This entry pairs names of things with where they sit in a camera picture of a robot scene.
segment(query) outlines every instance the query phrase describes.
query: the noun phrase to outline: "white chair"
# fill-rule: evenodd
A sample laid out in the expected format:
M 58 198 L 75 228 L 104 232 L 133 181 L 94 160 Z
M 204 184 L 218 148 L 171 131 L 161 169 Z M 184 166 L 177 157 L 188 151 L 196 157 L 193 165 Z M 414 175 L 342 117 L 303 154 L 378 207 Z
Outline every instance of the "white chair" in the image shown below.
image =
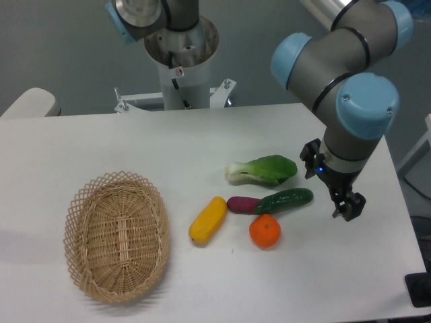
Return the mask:
M 23 93 L 7 110 L 0 116 L 1 120 L 37 118 L 44 116 L 58 116 L 60 105 L 54 95 L 34 87 Z

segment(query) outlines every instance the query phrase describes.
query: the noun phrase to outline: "wicker basket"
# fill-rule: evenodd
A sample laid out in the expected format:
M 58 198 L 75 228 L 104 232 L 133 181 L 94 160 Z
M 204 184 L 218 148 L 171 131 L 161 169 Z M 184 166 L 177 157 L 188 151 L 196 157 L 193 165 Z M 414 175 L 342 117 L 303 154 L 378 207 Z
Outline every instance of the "wicker basket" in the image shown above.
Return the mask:
M 71 202 L 65 228 L 71 278 L 103 302 L 147 291 L 168 260 L 168 218 L 157 188 L 132 173 L 105 174 Z

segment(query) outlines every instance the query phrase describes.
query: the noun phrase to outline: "table surface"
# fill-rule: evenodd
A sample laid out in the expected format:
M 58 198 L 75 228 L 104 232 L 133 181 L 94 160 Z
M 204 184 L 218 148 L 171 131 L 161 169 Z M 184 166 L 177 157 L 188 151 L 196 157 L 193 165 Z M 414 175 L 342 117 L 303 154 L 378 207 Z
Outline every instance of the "table surface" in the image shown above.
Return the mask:
M 347 322 L 419 316 L 404 275 L 424 272 L 385 140 L 357 179 L 367 203 L 346 223 L 299 153 L 324 126 L 301 104 L 0 121 L 2 322 Z M 281 154 L 298 174 L 277 188 L 228 183 L 224 167 Z M 109 305 L 67 272 L 70 201 L 91 179 L 130 171 L 157 186 L 171 249 L 162 280 L 143 297 Z M 229 213 L 204 248 L 188 228 L 215 195 L 264 197 L 307 187 L 314 201 L 277 215 L 276 248 L 256 247 L 255 216 Z

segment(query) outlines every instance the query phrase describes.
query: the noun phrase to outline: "blue joint cap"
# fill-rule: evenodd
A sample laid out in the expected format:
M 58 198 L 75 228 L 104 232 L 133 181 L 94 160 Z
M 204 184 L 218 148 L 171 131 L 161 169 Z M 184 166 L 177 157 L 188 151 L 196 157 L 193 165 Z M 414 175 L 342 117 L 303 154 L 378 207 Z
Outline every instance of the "blue joint cap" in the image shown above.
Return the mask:
M 413 18 L 408 8 L 400 2 L 385 1 L 382 2 L 381 5 L 387 5 L 391 8 L 395 20 L 397 20 L 398 37 L 395 50 L 399 50 L 402 46 L 407 44 L 413 36 Z
M 310 36 L 301 32 L 292 34 L 278 45 L 272 55 L 271 72 L 286 89 L 295 62 L 310 39 Z
M 392 125 L 399 107 L 395 86 L 373 73 L 350 77 L 339 89 L 336 101 L 338 119 L 354 136 L 380 139 Z
M 117 29 L 117 32 L 119 32 L 121 39 L 123 39 L 123 42 L 125 44 L 131 44 L 132 42 L 136 42 L 136 40 L 130 35 L 130 33 L 127 31 L 126 27 L 124 27 L 120 17 L 117 15 L 117 12 L 115 11 L 114 6 L 111 2 L 108 2 L 105 5 L 105 8 L 107 12 L 109 13 L 109 17 L 111 21 L 114 23 L 115 28 Z

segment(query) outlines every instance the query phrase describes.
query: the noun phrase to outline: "green cucumber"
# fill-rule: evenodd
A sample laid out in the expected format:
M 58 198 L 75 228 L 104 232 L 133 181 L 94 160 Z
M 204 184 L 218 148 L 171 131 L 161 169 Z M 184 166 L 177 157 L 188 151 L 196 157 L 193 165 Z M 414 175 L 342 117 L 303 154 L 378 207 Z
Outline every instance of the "green cucumber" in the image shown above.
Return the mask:
M 261 199 L 255 206 L 255 214 L 273 214 L 276 212 L 301 207 L 314 198 L 307 188 L 291 188 L 269 195 Z

